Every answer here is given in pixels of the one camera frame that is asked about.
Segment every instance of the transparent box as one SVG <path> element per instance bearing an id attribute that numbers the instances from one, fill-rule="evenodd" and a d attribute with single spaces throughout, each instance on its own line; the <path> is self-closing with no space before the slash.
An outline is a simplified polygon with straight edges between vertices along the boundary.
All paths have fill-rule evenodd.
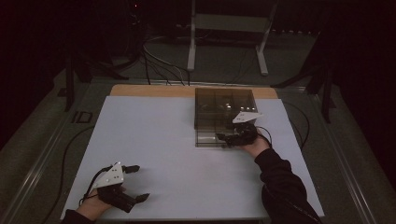
<path id="1" fill-rule="evenodd" d="M 234 134 L 233 119 L 240 111 L 258 112 L 251 90 L 195 89 L 195 145 L 224 147 L 216 133 Z"/>

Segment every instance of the black sleeve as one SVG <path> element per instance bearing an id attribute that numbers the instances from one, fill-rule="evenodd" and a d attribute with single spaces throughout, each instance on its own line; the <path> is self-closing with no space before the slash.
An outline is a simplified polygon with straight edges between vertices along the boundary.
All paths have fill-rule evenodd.
<path id="1" fill-rule="evenodd" d="M 262 204 L 272 224 L 321 223 L 306 200 L 303 182 L 291 171 L 288 161 L 282 160 L 273 149 L 266 149 L 255 162 L 262 170 Z"/>
<path id="2" fill-rule="evenodd" d="M 61 224 L 93 224 L 94 221 L 89 220 L 82 214 L 76 212 L 75 210 L 66 210 L 66 215 L 64 215 L 64 220 Z"/>

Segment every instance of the floor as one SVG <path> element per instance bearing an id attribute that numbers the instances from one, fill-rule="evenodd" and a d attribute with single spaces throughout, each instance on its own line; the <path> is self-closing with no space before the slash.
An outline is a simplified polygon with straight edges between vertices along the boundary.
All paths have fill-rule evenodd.
<path id="1" fill-rule="evenodd" d="M 299 72 L 314 42 L 315 38 L 308 35 L 271 34 L 264 50 L 268 77 L 260 74 L 254 43 L 232 42 L 217 46 L 210 41 L 209 44 L 198 42 L 191 85 L 268 87 L 277 84 Z M 155 37 L 146 48 L 153 56 L 173 65 L 187 66 L 189 42 L 186 38 Z M 122 60 L 114 58 L 115 63 Z M 183 70 L 179 73 L 175 67 L 162 64 L 169 72 L 155 63 L 148 65 L 151 66 L 148 72 L 152 84 L 187 84 L 188 74 Z M 157 75 L 152 67 L 156 67 L 161 75 Z M 91 83 L 78 84 L 77 100 L 69 112 L 64 112 L 65 99 L 57 96 L 64 88 L 64 71 L 57 76 L 53 91 L 1 150 L 0 168 L 5 171 L 6 180 L 0 182 L 2 223 L 42 223 L 52 206 L 46 223 L 59 222 L 67 193 L 89 143 L 92 126 L 111 88 L 118 83 L 148 83 L 144 59 L 120 71 L 121 75 L 130 78 L 127 81 L 114 80 L 94 69 L 92 72 L 95 77 Z M 323 223 L 394 223 L 396 194 L 337 87 L 332 86 L 335 108 L 330 111 L 332 123 L 328 124 L 319 113 L 320 94 L 304 92 L 307 81 L 309 79 L 303 79 L 276 91 L 285 103 L 297 140 L 302 143 L 307 136 L 302 153 L 326 214 Z M 92 113 L 92 120 L 75 122 L 76 112 Z M 111 222 L 100 220 L 98 223 Z"/>

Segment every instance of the hand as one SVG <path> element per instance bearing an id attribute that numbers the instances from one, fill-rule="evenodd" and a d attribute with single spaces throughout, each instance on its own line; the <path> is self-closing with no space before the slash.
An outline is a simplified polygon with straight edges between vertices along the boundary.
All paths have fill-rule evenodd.
<path id="1" fill-rule="evenodd" d="M 256 158 L 260 153 L 264 150 L 270 148 L 268 142 L 262 139 L 262 137 L 258 136 L 256 140 L 250 145 L 240 146 L 240 148 L 244 149 L 247 153 L 249 153 L 253 158 Z"/>
<path id="2" fill-rule="evenodd" d="M 99 199 L 97 195 L 98 191 L 93 189 L 86 200 L 82 203 L 82 205 L 76 210 L 76 212 L 82 214 L 84 217 L 87 217 L 91 221 L 95 221 L 99 218 L 107 209 L 113 207 L 111 204 L 104 203 Z"/>

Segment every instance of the dark background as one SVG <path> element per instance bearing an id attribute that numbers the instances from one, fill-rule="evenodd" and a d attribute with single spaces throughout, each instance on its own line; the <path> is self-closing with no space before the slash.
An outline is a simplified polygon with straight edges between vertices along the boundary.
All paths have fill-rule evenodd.
<path id="1" fill-rule="evenodd" d="M 190 22 L 188 1 L 143 2 L 139 9 L 141 18 L 156 27 L 159 33 L 177 35 L 176 23 Z M 255 15 L 259 8 L 239 10 L 233 7 L 233 1 L 228 7 L 221 1 L 210 2 L 210 7 L 203 3 L 199 9 L 214 10 L 222 5 L 226 12 Z M 100 8 L 105 1 L 95 3 Z M 117 11 L 123 8 L 124 2 L 113 4 L 104 8 L 109 8 L 109 14 L 120 15 Z M 76 0 L 8 0 L 1 3 L 0 147 L 52 89 L 53 78 L 64 69 L 66 40 L 74 39 L 101 61 L 109 61 L 110 54 L 124 53 L 123 47 L 108 44 L 111 35 L 101 33 L 99 27 L 103 24 L 97 20 L 93 6 L 93 1 Z M 280 1 L 273 24 L 274 32 L 278 34 L 300 31 L 318 36 L 306 66 L 317 63 L 323 55 L 335 64 L 334 83 L 339 85 L 349 109 L 394 187 L 395 15 L 396 5 L 391 0 Z M 130 21 L 120 16 L 112 22 Z M 129 38 L 121 29 L 114 29 L 120 40 Z"/>

